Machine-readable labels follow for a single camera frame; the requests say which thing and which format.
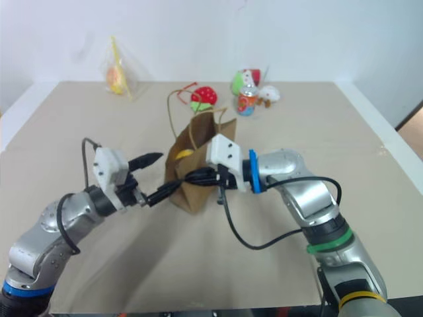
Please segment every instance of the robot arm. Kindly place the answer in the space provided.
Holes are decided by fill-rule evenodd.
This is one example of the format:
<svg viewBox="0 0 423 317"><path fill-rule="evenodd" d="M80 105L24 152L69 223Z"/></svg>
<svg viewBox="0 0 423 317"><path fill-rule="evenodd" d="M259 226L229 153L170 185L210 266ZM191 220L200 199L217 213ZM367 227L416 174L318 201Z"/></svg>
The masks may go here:
<svg viewBox="0 0 423 317"><path fill-rule="evenodd" d="M0 295L1 317L48 316L50 297L69 258L79 253L78 242L117 210L150 202L132 172L153 164L161 155L149 153L128 162L120 151L96 149L93 170L100 187L91 186L51 203L13 244Z"/></svg>
<svg viewBox="0 0 423 317"><path fill-rule="evenodd" d="M242 189L245 184L240 186L240 175L256 194L267 188L280 192L309 243L307 252L319 263L317 273L325 298L340 311L339 317L399 316L386 303L385 283L357 234L323 181L310 180L313 175L299 153L282 149L257 157L250 150L249 159L243 160L239 146L218 135L209 145L208 162L226 166Z"/></svg>

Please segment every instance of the red strawberry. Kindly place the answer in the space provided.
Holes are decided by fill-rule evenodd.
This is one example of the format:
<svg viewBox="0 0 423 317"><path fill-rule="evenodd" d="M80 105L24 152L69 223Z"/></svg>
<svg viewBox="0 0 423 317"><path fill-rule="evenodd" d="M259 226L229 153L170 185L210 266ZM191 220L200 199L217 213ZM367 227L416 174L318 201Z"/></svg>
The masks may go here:
<svg viewBox="0 0 423 317"><path fill-rule="evenodd" d="M204 104L207 103L207 104L211 104L212 106L214 106L214 104L217 101L216 92L209 86L197 88L194 92L201 96L201 103L204 103ZM191 101L197 102L199 100L198 100L198 97L195 94L192 94L191 95Z"/></svg>
<svg viewBox="0 0 423 317"><path fill-rule="evenodd" d="M191 109L193 111L202 111L214 106L217 101L216 92L209 86L204 86L196 89L194 91L196 94L199 94L201 97L201 104L199 103L198 96L195 94L191 95Z"/></svg>

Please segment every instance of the yellow object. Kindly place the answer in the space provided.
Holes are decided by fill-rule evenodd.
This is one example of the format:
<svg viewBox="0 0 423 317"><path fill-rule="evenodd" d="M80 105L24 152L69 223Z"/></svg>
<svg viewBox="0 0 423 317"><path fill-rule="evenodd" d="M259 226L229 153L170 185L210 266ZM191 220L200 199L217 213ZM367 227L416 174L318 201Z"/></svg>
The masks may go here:
<svg viewBox="0 0 423 317"><path fill-rule="evenodd" d="M194 153L194 150L192 149L182 150L178 153L175 160L181 159L182 157L189 157L192 153Z"/></svg>
<svg viewBox="0 0 423 317"><path fill-rule="evenodd" d="M126 82L125 73L120 63L119 51L116 46L114 36L111 36L111 40L115 65L107 71L107 83L110 90L115 94L123 94L124 90L126 90L130 100L132 100L132 94Z"/></svg>
<svg viewBox="0 0 423 317"><path fill-rule="evenodd" d="M373 293L373 292L368 292L368 291L353 292L353 293L350 293L350 294L342 297L342 299L340 300L339 305L338 305L339 310L341 310L341 308L344 306L344 304L346 302L348 302L349 300L355 299L357 297L371 297L373 299L379 299L383 302L386 302L386 300L381 295L378 295L378 294Z"/></svg>

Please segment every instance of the yellow ring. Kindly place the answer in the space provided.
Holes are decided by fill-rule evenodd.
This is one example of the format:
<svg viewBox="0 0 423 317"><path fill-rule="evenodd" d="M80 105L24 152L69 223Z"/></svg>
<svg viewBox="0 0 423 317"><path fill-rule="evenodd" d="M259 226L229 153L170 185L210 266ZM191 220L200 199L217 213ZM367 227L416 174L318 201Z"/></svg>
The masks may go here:
<svg viewBox="0 0 423 317"><path fill-rule="evenodd" d="M342 299L341 299L341 301L339 302L339 305L338 305L339 310L341 310L341 308L344 306L344 304L346 302L348 302L349 300L352 300L356 297L371 297L373 299L379 299L383 302L386 302L386 299L384 299L381 295L378 295L378 294L373 293L373 292L368 292L368 291L353 292L353 293L350 293L350 294L342 297Z"/></svg>

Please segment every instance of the red string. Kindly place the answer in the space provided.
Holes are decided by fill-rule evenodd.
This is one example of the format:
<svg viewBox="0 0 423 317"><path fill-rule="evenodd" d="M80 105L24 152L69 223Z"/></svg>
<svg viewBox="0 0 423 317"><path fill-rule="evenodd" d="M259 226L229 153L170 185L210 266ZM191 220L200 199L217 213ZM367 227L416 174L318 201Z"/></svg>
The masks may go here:
<svg viewBox="0 0 423 317"><path fill-rule="evenodd" d="M182 88L182 89L188 89L188 88L190 88L190 87L192 87L192 86L196 86L196 85L198 85L198 83L196 82L196 81L194 81L192 84L189 84L188 86L185 86L184 88ZM179 95L181 94L181 92L182 91L180 91L180 92L178 92L176 95L177 95L177 97L178 97L178 99L180 100L180 101L182 101L184 104L188 104L185 100L183 100Z"/></svg>

